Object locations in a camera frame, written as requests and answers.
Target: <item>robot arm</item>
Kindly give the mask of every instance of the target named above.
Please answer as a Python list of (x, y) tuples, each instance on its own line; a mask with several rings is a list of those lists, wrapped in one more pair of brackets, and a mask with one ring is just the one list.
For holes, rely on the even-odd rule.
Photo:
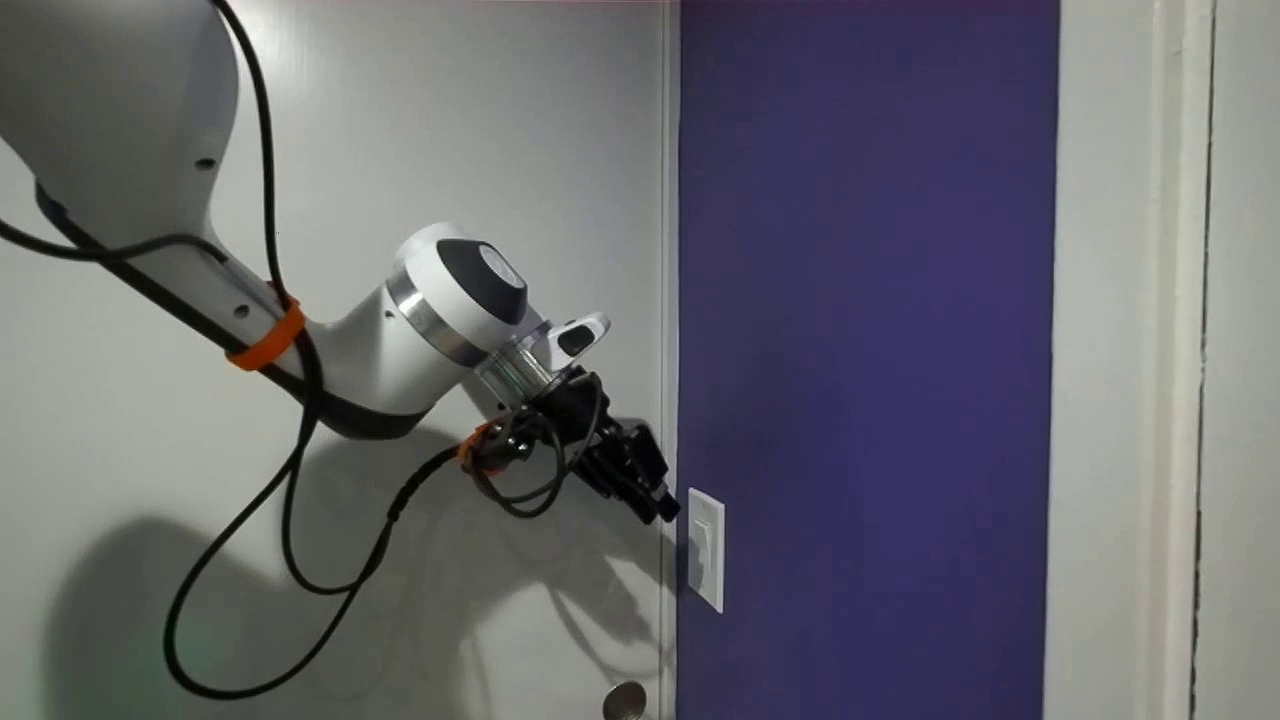
[[(209, 0), (0, 0), (0, 137), (31, 166), (45, 215), (80, 248), (152, 235), (220, 248), (209, 200), (237, 83), (237, 49)], [(278, 306), (275, 289), (223, 248), (172, 242), (104, 268), (300, 398), (315, 388), (300, 343), (261, 350), (278, 329), (304, 329), (325, 369), (318, 398), (307, 398), (343, 436), (403, 436), (467, 385), (479, 411), (536, 408), (562, 441), (581, 441), (586, 416), (596, 436), (573, 467), (643, 519), (677, 517), (648, 428), (610, 418), (602, 388), (581, 392), (596, 376), (574, 354), (602, 318), (542, 322), (519, 270), (483, 238), (445, 223), (412, 230), (387, 281), (334, 322)], [(479, 455), (505, 444), (510, 436), (489, 433)]]

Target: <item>door frame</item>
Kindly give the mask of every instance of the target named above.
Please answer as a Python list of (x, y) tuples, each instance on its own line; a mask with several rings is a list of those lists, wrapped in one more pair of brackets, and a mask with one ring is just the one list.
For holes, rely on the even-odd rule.
[(1043, 720), (1188, 720), (1217, 0), (1064, 0)]

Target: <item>light switch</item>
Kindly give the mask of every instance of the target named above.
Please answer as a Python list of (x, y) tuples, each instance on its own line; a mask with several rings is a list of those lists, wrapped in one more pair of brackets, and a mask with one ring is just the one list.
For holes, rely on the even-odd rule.
[(686, 489), (686, 589), (723, 612), (723, 503)]

